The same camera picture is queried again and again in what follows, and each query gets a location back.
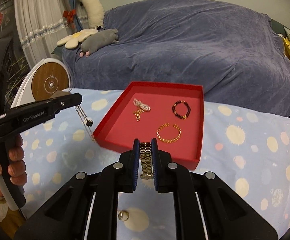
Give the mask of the gold link watch band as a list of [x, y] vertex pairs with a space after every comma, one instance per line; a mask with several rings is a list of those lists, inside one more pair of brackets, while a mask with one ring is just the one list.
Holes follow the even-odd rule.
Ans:
[[152, 144], [150, 142], [140, 143], [139, 158], [142, 167], [141, 179], [153, 179]]

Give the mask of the gold braided bangle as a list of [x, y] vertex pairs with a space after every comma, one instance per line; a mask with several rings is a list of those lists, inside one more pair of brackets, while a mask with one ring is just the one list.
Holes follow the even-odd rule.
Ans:
[[182, 135], [182, 130], [177, 124], [164, 123], [156, 131], [156, 137], [165, 144], [177, 142]]

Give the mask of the red shallow cardboard box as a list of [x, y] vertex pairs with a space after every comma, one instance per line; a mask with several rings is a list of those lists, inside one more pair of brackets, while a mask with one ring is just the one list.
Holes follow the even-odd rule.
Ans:
[[150, 142], [164, 123], [177, 124], [177, 142], [157, 141], [172, 160], [195, 170], [201, 158], [204, 131], [202, 86], [164, 82], [131, 82], [108, 110], [95, 131], [99, 146], [115, 152], [132, 149], [135, 139]]

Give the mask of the round wood-faced white device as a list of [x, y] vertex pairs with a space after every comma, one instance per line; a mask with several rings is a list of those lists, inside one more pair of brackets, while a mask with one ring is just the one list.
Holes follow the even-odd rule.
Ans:
[[66, 66], [53, 58], [42, 59], [22, 81], [11, 107], [49, 99], [58, 91], [72, 87]]

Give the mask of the blue planet print tablecloth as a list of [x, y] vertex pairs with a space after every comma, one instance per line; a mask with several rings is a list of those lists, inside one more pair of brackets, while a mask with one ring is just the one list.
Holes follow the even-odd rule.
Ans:
[[[214, 172], [284, 235], [290, 228], [290, 119], [211, 102], [205, 103], [204, 114], [196, 172]], [[74, 108], [22, 138], [26, 217], [76, 173], [100, 172], [119, 158], [92, 141]], [[131, 216], [118, 222], [118, 239], [175, 238], [173, 197], [157, 193], [152, 180], [139, 180], [133, 194], [120, 194], [118, 208]]]

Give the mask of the daisy flower cushion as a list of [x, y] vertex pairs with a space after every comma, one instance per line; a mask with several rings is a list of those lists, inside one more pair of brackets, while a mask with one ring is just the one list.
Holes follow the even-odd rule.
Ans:
[[84, 42], [88, 37], [96, 34], [97, 29], [83, 29], [79, 32], [76, 32], [72, 35], [68, 35], [61, 40], [57, 41], [57, 46], [65, 46], [66, 49], [74, 49], [78, 46], [79, 43]]

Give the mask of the grey plush animal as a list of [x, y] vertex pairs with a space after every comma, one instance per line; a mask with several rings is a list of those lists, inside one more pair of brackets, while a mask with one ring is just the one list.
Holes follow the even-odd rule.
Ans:
[[102, 30], [88, 37], [80, 46], [80, 57], [88, 57], [100, 48], [118, 43], [118, 29]]

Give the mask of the blue-grey sofa throw blanket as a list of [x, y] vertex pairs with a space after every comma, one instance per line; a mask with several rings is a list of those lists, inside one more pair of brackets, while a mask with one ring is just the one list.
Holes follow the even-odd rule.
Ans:
[[290, 61], [266, 14], [211, 0], [145, 0], [105, 13], [119, 41], [80, 57], [63, 49], [75, 88], [133, 81], [201, 85], [209, 102], [290, 115]]

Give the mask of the white sheer curtain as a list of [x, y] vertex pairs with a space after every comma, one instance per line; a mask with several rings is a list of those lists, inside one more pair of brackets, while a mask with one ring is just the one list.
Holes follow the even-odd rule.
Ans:
[[30, 68], [50, 58], [57, 41], [72, 31], [66, 27], [62, 0], [14, 0], [20, 43]]

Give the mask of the cream alpaca plush toy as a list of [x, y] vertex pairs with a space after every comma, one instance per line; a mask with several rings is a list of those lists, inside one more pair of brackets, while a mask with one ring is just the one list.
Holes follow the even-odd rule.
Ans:
[[101, 5], [100, 0], [78, 0], [85, 8], [87, 13], [87, 21], [89, 29], [101, 29], [103, 27], [103, 20], [105, 11]]

